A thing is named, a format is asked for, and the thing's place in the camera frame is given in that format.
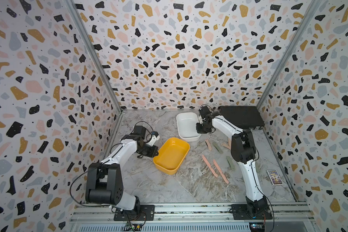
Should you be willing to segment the yellow storage box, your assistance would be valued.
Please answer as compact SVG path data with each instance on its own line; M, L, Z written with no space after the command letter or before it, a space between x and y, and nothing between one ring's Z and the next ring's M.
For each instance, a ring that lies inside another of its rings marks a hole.
M176 137L169 138L158 150L158 156L153 158L155 167L168 175L177 173L190 150L190 145Z

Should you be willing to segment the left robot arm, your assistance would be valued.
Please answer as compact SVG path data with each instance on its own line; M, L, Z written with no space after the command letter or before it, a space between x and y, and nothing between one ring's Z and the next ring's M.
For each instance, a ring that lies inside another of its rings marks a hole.
M158 147L154 144L159 138L157 131L147 133L144 126L137 125L121 139L108 157L92 163L87 171L86 202L140 213L139 198L124 190L122 168L135 153L149 158L157 156Z

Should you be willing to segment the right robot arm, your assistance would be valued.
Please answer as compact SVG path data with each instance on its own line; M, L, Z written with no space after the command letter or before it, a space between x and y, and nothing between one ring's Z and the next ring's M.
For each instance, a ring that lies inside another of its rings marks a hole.
M246 187L246 213L251 218L265 214L269 201L262 191L256 171L257 147L252 130L262 129L262 117L255 106L202 105L196 130L200 134L220 131L231 140L231 156L238 163Z

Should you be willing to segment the long pink fruit knife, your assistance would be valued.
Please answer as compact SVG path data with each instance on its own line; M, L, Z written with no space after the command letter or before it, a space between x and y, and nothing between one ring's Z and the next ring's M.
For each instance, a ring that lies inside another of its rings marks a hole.
M203 161L206 163L207 167L209 168L209 170L211 171L211 173L214 175L215 178L218 177L218 174L215 172L215 170L212 168L210 162L208 161L208 159L202 155L202 159Z

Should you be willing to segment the white storage box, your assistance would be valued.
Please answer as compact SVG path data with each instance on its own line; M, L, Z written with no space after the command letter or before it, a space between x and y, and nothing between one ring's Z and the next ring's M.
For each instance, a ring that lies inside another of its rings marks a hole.
M180 113L176 116L177 129L180 139L186 142L198 141L201 135L196 130L198 116L193 112Z

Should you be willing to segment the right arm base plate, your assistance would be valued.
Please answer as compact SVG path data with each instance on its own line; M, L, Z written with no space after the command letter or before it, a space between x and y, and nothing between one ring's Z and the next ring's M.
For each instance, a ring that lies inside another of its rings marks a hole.
M254 211L247 204L233 204L229 209L229 213L232 214L234 220L273 219L273 214L271 210L263 209L260 211Z

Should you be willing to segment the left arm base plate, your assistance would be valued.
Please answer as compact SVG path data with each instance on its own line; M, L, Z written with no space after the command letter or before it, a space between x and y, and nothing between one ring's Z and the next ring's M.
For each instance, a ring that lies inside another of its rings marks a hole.
M155 205L140 205L134 210L117 209L114 221L153 221L155 215Z

